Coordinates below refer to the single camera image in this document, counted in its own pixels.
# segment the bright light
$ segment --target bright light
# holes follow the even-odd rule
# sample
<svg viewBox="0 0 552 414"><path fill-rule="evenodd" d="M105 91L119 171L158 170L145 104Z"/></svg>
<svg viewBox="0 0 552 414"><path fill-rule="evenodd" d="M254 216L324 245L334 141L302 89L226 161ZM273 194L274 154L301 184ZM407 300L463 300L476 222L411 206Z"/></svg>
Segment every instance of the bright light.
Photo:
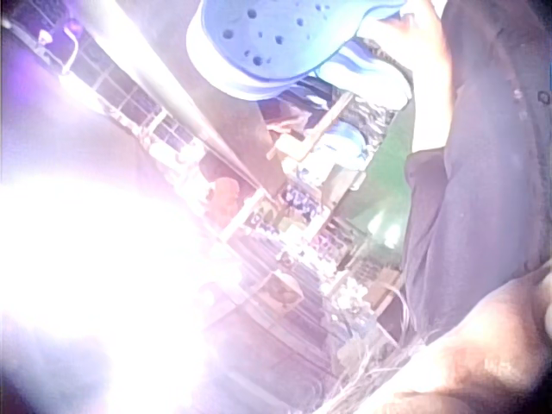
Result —
<svg viewBox="0 0 552 414"><path fill-rule="evenodd" d="M60 83L63 89L80 103L99 114L105 114L97 93L73 72L61 75Z"/></svg>
<svg viewBox="0 0 552 414"><path fill-rule="evenodd" d="M381 223L383 222L383 211L378 213L376 217L368 224L368 231L371 235L375 235L380 229Z"/></svg>
<svg viewBox="0 0 552 414"><path fill-rule="evenodd" d="M53 42L52 35L50 34L50 32L48 32L48 31L42 29L42 30L38 33L38 42L39 42L42 46L49 45L50 43Z"/></svg>
<svg viewBox="0 0 552 414"><path fill-rule="evenodd" d="M397 247L399 238L400 226L398 224L394 224L386 231L386 239L384 241L384 244L389 248L395 248Z"/></svg>
<svg viewBox="0 0 552 414"><path fill-rule="evenodd" d="M0 304L24 326L105 346L108 414L172 414L201 379L207 347L193 299L221 267L191 220L77 180L0 188Z"/></svg>

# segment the finger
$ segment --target finger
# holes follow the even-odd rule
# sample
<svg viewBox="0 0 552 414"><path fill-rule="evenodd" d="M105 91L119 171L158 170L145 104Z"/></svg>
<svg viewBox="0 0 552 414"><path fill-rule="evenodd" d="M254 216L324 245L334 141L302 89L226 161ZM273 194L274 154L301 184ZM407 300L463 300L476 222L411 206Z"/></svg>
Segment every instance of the finger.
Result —
<svg viewBox="0 0 552 414"><path fill-rule="evenodd" d="M394 47L399 42L405 41L410 26L410 16L388 22L367 17L362 21L357 36L375 41L382 49L386 50L386 47Z"/></svg>
<svg viewBox="0 0 552 414"><path fill-rule="evenodd" d="M405 9L414 14L416 24L422 28L439 22L439 17L430 0L409 0Z"/></svg>

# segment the blue crocs shoe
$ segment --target blue crocs shoe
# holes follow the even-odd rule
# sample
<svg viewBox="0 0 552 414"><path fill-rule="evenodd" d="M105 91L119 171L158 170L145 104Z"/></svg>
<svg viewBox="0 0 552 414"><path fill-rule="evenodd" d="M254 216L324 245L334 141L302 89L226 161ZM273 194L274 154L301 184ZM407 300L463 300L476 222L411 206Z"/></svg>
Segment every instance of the blue crocs shoe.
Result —
<svg viewBox="0 0 552 414"><path fill-rule="evenodd" d="M365 16L395 15L405 0L203 0L201 24L214 48L252 78L306 76L354 37Z"/></svg>

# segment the dark clothing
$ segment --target dark clothing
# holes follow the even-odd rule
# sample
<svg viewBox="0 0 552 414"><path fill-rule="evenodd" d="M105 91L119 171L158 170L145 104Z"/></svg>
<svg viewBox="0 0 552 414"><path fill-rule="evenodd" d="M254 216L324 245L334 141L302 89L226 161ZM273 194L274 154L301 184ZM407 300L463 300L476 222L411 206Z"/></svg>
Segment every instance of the dark clothing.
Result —
<svg viewBox="0 0 552 414"><path fill-rule="evenodd" d="M449 0L454 116L444 149L412 154L406 293L428 341L550 257L550 36L524 0Z"/></svg>

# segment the hand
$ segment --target hand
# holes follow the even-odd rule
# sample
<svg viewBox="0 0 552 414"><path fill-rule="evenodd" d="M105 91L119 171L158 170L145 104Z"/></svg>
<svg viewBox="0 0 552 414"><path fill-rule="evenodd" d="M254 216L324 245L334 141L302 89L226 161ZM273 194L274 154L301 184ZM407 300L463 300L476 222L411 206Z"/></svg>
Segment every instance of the hand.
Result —
<svg viewBox="0 0 552 414"><path fill-rule="evenodd" d="M401 20L365 19L357 35L378 43L398 63L417 72L450 65L441 21L430 0L408 0L411 12Z"/></svg>

